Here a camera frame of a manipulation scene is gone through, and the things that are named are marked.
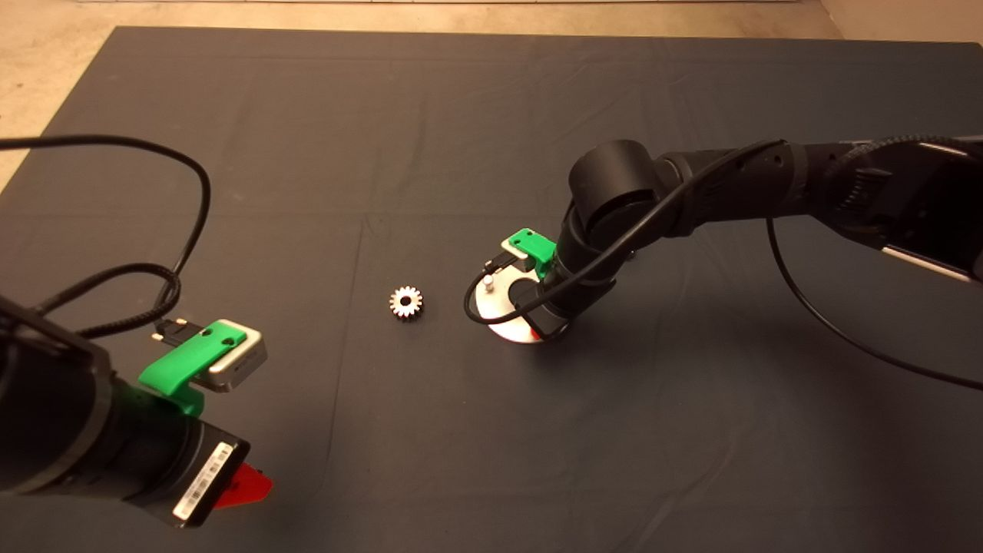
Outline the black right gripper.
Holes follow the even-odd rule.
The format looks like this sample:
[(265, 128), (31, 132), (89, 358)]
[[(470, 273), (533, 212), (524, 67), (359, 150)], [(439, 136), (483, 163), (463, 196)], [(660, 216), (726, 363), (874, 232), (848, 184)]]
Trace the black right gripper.
[[(530, 303), (547, 294), (571, 276), (572, 273), (565, 270), (552, 270), (540, 283), (526, 280), (525, 302)], [(560, 336), (568, 328), (569, 323), (609, 293), (615, 283), (617, 283), (616, 279), (580, 280), (574, 286), (566, 288), (564, 293), (531, 310), (525, 315), (525, 322), (530, 326), (531, 342), (547, 342)]]

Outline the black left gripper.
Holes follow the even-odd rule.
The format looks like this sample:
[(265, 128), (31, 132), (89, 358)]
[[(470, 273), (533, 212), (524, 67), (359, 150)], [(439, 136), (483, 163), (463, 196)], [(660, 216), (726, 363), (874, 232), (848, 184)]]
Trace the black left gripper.
[(266, 500), (273, 480), (246, 461), (250, 443), (160, 396), (144, 393), (150, 476), (140, 492), (141, 510), (175, 528), (199, 528), (213, 510)]

